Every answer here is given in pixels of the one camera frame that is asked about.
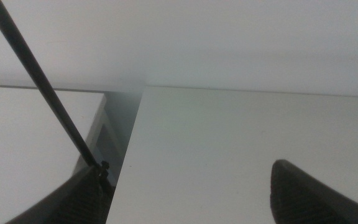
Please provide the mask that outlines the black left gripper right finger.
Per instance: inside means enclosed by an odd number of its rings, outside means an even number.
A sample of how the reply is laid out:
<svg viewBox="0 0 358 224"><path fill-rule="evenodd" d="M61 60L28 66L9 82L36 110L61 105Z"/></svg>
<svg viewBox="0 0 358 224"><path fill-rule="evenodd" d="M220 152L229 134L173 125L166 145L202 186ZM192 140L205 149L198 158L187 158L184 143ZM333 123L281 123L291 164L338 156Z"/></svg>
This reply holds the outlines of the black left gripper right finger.
<svg viewBox="0 0 358 224"><path fill-rule="evenodd" d="M273 163L270 209L275 223L358 224L358 203L291 162Z"/></svg>

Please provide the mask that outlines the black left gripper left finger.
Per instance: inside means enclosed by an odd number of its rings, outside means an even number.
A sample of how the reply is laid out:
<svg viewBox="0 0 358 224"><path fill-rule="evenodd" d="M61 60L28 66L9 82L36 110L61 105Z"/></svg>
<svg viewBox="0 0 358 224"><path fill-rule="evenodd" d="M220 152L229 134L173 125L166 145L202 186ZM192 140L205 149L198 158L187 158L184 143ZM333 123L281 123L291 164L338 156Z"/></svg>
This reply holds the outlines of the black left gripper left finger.
<svg viewBox="0 0 358 224"><path fill-rule="evenodd" d="M115 187L105 168L85 167L9 223L106 223Z"/></svg>

